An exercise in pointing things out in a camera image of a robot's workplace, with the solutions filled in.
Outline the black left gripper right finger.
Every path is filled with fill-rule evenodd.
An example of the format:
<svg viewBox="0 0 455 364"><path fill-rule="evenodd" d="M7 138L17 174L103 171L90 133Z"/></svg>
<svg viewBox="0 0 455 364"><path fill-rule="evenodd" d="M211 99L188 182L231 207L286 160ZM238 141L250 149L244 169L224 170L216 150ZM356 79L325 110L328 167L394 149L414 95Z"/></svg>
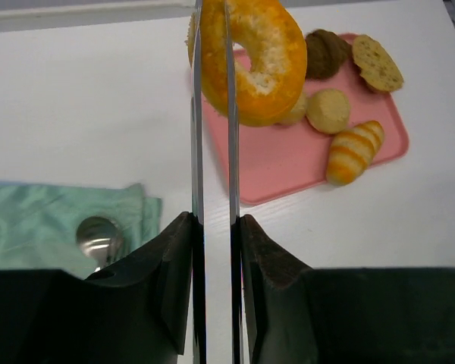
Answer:
<svg viewBox="0 0 455 364"><path fill-rule="evenodd" d="M240 220L252 363L455 363L455 268L314 269Z"/></svg>

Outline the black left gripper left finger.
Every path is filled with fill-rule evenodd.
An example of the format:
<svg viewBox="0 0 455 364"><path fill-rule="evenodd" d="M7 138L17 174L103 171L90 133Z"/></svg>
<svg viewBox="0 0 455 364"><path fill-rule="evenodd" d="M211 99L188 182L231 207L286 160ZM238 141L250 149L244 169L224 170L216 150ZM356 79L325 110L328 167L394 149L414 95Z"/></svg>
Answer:
<svg viewBox="0 0 455 364"><path fill-rule="evenodd" d="M0 271L0 363L175 363L184 351L193 216L87 279Z"/></svg>

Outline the metal tongs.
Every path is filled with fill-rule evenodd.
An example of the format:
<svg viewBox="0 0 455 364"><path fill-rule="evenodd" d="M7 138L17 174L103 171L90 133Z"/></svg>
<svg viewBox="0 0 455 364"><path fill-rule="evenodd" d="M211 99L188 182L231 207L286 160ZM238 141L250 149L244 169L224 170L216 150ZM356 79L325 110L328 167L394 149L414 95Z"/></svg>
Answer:
<svg viewBox="0 0 455 364"><path fill-rule="evenodd" d="M225 46L227 62L227 119L229 161L229 207L231 244L231 336L232 362L241 364L243 355L243 289L242 242L240 237L240 183L239 183L239 118L237 107L234 51L231 39L229 7L224 6ZM192 212L194 228L192 238L193 288L193 362L206 363L206 269L203 202L202 159L202 63L201 21L202 2L195 4L193 31L193 58L190 102Z"/></svg>

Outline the orange glazed donut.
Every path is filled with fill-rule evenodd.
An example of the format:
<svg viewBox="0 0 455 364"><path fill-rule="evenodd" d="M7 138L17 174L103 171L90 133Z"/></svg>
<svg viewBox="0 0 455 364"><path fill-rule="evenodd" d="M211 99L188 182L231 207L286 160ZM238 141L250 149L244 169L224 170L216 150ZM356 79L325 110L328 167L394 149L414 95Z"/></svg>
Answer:
<svg viewBox="0 0 455 364"><path fill-rule="evenodd" d="M280 1L204 1L192 18L187 51L200 28L202 92L220 114L228 113L226 39L242 46L249 67L234 63L239 121L267 127L288 117L303 90L307 51L303 32Z"/></svg>

